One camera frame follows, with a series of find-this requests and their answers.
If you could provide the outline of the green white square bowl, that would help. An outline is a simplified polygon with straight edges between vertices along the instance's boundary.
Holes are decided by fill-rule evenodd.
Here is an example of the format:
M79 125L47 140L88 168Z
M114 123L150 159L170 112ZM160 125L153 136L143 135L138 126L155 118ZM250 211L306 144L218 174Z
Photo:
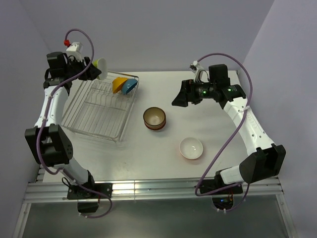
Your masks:
M98 75L98 80L105 80L108 75L107 62L105 58L99 58L93 62L94 67L101 71Z

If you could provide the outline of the yellow plastic bowl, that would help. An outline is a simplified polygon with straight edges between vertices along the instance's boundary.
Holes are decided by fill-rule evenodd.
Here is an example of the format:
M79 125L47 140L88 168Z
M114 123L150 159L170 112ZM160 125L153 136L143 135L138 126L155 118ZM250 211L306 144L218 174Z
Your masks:
M128 78L126 78L126 77L117 77L116 79L114 79L112 82L112 93L113 94L118 93L122 89L124 83L127 80L128 80Z

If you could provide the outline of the blue ceramic bowl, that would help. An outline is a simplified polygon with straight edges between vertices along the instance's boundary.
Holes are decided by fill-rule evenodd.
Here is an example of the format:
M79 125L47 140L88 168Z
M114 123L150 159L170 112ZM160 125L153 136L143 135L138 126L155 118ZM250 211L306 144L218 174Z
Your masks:
M132 91L135 86L138 84L138 80L135 78L128 78L127 81L123 84L121 88L121 92L123 95L128 94L130 91Z

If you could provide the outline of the orange white bowl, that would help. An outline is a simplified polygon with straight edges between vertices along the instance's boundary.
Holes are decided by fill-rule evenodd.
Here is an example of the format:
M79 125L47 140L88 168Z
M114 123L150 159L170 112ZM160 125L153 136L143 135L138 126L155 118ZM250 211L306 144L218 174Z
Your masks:
M204 148L200 140L193 137L187 137L180 142L179 151L184 158L195 160L201 157Z

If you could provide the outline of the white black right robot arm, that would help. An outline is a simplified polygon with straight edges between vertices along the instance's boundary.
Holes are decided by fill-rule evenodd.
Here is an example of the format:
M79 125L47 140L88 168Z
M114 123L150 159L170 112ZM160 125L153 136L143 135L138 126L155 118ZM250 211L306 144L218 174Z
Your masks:
M197 61L190 68L194 79L183 80L180 92L172 105L187 107L189 103L199 104L203 99L213 99L229 115L243 139L247 158L238 166L224 169L214 181L219 193L226 193L233 183L248 184L277 176L282 167L286 150L276 145L265 133L252 109L248 106L248 97L240 85L232 85L227 66L217 64L209 66L209 80L203 82L200 73L204 70Z

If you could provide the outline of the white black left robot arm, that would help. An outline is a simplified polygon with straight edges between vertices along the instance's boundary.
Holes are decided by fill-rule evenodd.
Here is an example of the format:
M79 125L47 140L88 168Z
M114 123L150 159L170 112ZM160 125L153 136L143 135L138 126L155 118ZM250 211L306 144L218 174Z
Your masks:
M91 173L74 158L72 143L61 122L73 80L94 80L101 71L92 65L89 57L75 51L49 53L47 61L42 110L34 127L25 131L25 139L35 161L49 174L64 174L72 185L79 184L81 195L91 198L97 186Z

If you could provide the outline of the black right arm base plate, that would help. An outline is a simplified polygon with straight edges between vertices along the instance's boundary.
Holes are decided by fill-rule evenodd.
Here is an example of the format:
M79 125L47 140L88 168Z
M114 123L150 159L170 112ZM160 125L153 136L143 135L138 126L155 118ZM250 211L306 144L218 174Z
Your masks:
M199 187L200 194L205 194L211 191L217 190L213 195L230 195L230 194L242 194L243 189L241 185L224 184L221 180L205 179Z

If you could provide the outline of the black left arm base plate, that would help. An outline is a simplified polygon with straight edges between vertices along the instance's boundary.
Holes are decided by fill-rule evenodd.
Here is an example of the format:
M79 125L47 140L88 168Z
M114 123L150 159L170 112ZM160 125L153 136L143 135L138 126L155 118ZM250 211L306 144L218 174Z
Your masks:
M106 199L111 198L112 183L96 183L93 188L83 189L78 185L71 185L68 189L68 200Z

